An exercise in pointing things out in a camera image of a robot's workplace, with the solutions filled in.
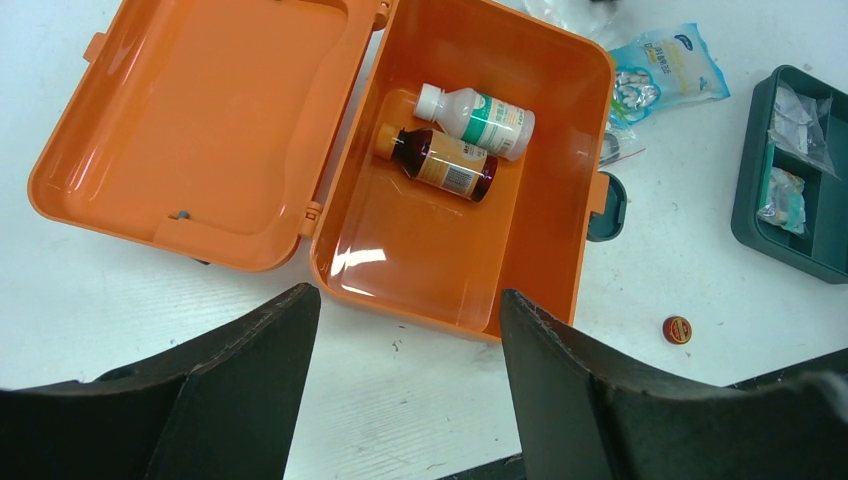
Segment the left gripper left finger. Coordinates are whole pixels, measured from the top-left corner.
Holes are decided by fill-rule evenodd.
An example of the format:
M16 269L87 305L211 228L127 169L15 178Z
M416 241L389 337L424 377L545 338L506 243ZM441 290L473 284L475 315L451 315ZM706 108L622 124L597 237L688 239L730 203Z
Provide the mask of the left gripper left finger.
M1 394L5 479L280 479L321 309L301 283L90 382Z

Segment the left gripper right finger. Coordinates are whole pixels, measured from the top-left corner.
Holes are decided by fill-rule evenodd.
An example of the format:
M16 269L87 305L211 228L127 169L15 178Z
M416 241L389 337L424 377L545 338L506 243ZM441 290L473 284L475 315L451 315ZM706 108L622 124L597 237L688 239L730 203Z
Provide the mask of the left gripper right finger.
M847 353L725 387L628 356L522 293L502 345L531 479L843 479Z

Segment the brown bottle orange cap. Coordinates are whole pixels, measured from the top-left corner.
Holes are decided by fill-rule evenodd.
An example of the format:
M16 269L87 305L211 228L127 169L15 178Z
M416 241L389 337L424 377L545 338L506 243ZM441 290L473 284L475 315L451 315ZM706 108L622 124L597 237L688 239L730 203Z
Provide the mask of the brown bottle orange cap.
M498 167L498 158L483 148L432 128L384 124L374 152L399 164L409 178L472 202L486 196Z

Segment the small teal wipe packet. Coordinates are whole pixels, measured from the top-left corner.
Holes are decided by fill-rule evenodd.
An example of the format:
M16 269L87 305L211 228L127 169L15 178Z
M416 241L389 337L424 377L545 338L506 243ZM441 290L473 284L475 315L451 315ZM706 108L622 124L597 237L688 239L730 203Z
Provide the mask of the small teal wipe packet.
M761 194L757 217L791 234L804 236L807 233L804 187L801 177L772 167Z

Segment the teal divided tray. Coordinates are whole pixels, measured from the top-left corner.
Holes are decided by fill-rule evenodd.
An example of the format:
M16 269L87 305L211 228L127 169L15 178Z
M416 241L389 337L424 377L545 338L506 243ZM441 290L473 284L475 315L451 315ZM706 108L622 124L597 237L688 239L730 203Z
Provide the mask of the teal divided tray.
M731 229L754 250L846 283L846 93L789 65L756 85Z

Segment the white bottle green label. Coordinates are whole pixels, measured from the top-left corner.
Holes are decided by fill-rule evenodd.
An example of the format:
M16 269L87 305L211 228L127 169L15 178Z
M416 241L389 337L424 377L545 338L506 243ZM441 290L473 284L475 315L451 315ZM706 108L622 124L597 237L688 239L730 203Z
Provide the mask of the white bottle green label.
M531 110L473 88L447 92L429 83L421 86L414 116L509 161L525 154L536 125Z

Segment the orange plastic medicine box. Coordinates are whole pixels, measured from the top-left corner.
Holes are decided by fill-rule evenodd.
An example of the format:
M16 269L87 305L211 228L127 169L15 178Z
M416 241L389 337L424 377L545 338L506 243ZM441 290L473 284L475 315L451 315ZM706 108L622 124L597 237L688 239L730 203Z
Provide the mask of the orange plastic medicine box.
M586 243L624 225L611 58L493 1L125 1L84 57L28 181L54 221L251 272L306 240L333 296L481 339L505 289L571 323ZM479 171L387 158L425 83L536 115L478 202Z

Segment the blue snack packet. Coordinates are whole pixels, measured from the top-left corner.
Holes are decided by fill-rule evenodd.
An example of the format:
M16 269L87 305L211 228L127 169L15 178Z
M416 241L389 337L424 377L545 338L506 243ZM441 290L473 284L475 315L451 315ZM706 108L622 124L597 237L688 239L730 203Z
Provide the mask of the blue snack packet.
M609 52L614 66L611 121L632 126L660 110L730 96L696 23L643 33Z

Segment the clear zip bag gauze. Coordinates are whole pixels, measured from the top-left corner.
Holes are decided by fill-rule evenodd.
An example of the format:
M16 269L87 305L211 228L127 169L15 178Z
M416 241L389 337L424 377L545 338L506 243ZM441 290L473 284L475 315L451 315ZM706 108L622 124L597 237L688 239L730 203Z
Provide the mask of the clear zip bag gauze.
M600 167L639 156L645 151L646 146L628 125L607 121L601 142Z

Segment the zip bag of wipes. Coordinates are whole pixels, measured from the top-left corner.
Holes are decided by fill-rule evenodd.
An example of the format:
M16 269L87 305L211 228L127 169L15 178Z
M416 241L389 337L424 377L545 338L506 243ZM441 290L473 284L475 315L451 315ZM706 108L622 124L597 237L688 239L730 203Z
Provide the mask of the zip bag of wipes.
M836 176L823 128L833 97L812 98L779 80L768 135L776 147L806 164Z

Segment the white gauze packet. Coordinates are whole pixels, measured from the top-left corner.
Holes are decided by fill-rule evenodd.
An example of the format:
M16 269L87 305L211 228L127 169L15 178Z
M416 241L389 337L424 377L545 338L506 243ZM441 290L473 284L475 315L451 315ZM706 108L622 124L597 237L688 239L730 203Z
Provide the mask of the white gauze packet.
M562 30L595 39L618 14L620 1L612 0L524 0L526 12Z

